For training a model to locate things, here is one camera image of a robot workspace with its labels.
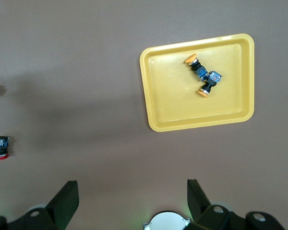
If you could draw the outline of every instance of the tray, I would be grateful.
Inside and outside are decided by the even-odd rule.
[[[197,93],[204,83],[184,62],[194,53],[223,76],[208,98]],[[254,112],[254,41],[247,34],[147,48],[140,65],[154,131],[243,122]]]

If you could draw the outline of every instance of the tray rim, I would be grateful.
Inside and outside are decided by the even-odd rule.
[[[176,49],[176,48],[201,45],[201,44],[212,44],[212,43],[218,43],[220,41],[240,40],[240,39],[246,40],[248,42],[249,54],[250,54],[248,63],[249,63],[249,70],[250,70],[249,86],[250,86],[251,92],[250,92],[249,105],[248,105],[249,111],[247,115],[243,117],[238,117],[238,118],[217,120],[217,121],[204,122],[204,123],[194,123],[194,124],[188,124],[188,125],[182,125],[182,126],[168,126],[168,127],[156,126],[155,123],[157,123],[157,121],[154,119],[154,116],[153,116],[154,110],[151,104],[151,98],[149,95],[150,89],[148,87],[148,79],[146,75],[146,68],[145,68],[146,56],[156,51]],[[233,34],[233,35],[226,35],[226,36],[220,36],[220,37],[214,37],[214,38],[201,39],[201,40],[196,40],[196,41],[149,47],[149,48],[146,48],[140,55],[140,68],[141,68],[141,74],[142,74],[142,82],[143,82],[143,88],[144,88],[144,97],[145,97],[145,105],[146,105],[147,116],[148,116],[148,123],[149,123],[149,126],[156,132],[174,131],[174,130],[182,130],[182,129],[189,129],[189,128],[208,127],[208,126],[215,126],[215,125],[224,125],[224,124],[231,124],[231,123],[237,123],[237,122],[244,122],[244,121],[249,120],[254,113],[254,40],[248,34]]]

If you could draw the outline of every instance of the gray table surface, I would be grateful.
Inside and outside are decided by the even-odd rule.
[[[253,117],[151,130],[141,52],[239,33],[255,41]],[[196,178],[238,215],[265,211],[288,229],[288,1],[0,0],[0,87],[9,221],[78,180],[68,230],[140,230],[162,210],[190,217]]]

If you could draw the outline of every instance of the orange cap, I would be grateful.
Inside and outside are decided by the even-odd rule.
[[[191,56],[189,56],[186,60],[185,63],[192,63],[195,61],[195,59],[197,58],[197,54],[192,54]]]
[[[197,91],[200,95],[204,96],[204,97],[209,97],[208,94],[204,93],[203,91]]]

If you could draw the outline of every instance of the bolt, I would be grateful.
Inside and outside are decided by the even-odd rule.
[[[216,213],[224,213],[223,209],[220,207],[220,206],[215,206],[213,208],[213,210],[216,212]]]
[[[253,217],[258,220],[258,221],[261,221],[261,222],[264,222],[265,221],[265,218],[263,215],[261,215],[260,213],[254,213],[253,214]]]

